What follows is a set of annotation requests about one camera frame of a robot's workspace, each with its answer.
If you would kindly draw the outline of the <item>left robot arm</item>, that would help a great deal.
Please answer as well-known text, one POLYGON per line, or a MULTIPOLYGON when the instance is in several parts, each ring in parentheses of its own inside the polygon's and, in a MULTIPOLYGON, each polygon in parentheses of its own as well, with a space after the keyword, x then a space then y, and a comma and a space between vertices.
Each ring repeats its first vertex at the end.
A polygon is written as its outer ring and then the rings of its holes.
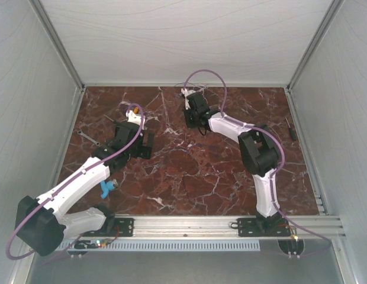
POLYGON ((145 134, 145 117, 127 111, 127 120, 118 122, 115 136, 99 146, 86 162, 59 185, 36 198, 19 201, 15 235, 40 256, 48 256, 67 238, 89 232, 110 235, 116 227, 115 215, 105 205, 94 205, 77 213, 70 208, 96 185, 103 183, 102 196, 118 186, 109 180, 132 158, 150 159, 154 135, 145 134))

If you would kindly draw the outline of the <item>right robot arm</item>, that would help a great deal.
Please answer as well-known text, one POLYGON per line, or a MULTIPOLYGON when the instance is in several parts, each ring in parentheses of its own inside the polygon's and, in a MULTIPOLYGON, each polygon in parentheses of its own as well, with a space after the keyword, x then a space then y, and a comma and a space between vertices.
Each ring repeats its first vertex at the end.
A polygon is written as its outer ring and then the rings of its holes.
POLYGON ((186 126, 221 134, 238 143, 242 162, 252 175, 256 190, 256 228, 262 235, 275 231, 281 215, 276 194, 278 163, 283 149, 266 125, 236 120, 219 109, 210 108, 201 92, 181 89, 186 126))

